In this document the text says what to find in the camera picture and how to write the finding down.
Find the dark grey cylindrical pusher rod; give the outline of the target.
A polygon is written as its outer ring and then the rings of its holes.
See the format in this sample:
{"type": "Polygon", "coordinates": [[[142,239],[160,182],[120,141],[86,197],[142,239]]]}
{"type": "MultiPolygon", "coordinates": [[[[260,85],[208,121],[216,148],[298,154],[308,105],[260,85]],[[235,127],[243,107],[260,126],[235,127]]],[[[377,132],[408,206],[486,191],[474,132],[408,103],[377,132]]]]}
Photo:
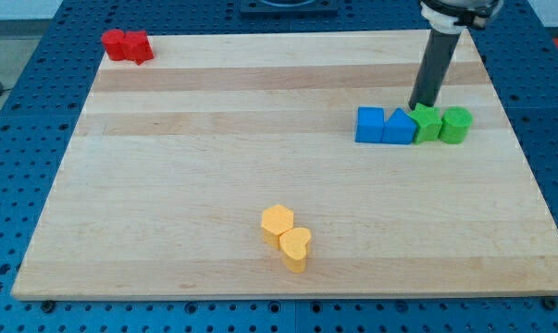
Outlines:
{"type": "Polygon", "coordinates": [[[435,104],[459,38],[459,34],[446,34],[435,29],[430,30],[408,102],[412,110],[418,104],[425,106],[435,104]]]}

